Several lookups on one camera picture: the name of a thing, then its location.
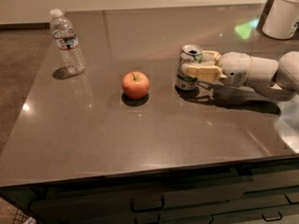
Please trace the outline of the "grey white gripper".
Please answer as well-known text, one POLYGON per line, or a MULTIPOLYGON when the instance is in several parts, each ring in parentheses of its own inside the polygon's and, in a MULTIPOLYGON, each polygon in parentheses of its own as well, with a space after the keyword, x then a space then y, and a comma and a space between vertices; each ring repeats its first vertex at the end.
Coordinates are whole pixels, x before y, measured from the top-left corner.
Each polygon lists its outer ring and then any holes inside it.
POLYGON ((182 72, 189 77, 205 82, 219 80, 226 86, 241 87, 249 77, 251 58, 245 53, 228 52, 222 56, 214 50, 204 50, 202 62, 213 62, 217 65, 195 65, 185 63, 182 72))

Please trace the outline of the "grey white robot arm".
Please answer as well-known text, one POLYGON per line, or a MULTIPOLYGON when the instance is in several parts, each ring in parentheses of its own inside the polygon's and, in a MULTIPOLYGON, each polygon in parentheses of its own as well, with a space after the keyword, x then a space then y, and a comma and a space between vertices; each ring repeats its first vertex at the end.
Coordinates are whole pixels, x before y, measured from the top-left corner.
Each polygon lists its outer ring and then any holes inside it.
POLYGON ((283 67, 296 52, 289 52, 280 61, 249 56, 245 53, 206 51, 200 61, 191 60, 182 65, 182 72, 188 77, 213 83, 219 81, 231 87, 250 87, 269 99, 289 101, 297 92, 291 86, 294 77, 283 67))

